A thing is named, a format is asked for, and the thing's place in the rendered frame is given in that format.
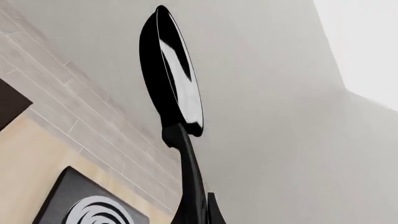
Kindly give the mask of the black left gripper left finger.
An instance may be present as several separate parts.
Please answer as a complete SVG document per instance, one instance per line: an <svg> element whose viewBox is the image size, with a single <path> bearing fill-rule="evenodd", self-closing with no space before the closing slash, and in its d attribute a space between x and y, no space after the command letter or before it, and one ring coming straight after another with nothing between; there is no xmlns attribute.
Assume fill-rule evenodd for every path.
<svg viewBox="0 0 398 224"><path fill-rule="evenodd" d="M184 204L181 202L178 206L177 212L171 221L171 224L187 224L185 218L185 207Z"/></svg>

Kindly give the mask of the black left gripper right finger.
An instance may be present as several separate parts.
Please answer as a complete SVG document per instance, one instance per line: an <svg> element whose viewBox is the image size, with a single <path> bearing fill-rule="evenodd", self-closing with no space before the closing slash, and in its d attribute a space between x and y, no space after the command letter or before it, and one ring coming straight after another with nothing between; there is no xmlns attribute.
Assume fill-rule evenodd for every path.
<svg viewBox="0 0 398 224"><path fill-rule="evenodd" d="M208 224L226 224L213 192L208 192Z"/></svg>

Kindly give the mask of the dark brown wooden cabinet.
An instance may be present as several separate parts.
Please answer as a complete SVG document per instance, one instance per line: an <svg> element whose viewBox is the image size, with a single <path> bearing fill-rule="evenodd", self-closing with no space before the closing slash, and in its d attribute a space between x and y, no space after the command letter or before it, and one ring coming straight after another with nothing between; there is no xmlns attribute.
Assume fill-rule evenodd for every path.
<svg viewBox="0 0 398 224"><path fill-rule="evenodd" d="M0 132L31 104L28 98L0 79Z"/></svg>

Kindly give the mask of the flat black stove plate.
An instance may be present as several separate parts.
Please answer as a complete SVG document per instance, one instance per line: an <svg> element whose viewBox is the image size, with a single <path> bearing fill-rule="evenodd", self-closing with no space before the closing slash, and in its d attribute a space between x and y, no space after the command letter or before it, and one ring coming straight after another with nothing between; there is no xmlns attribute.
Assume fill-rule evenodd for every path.
<svg viewBox="0 0 398 224"><path fill-rule="evenodd" d="M149 224L149 218L68 166L32 224Z"/></svg>

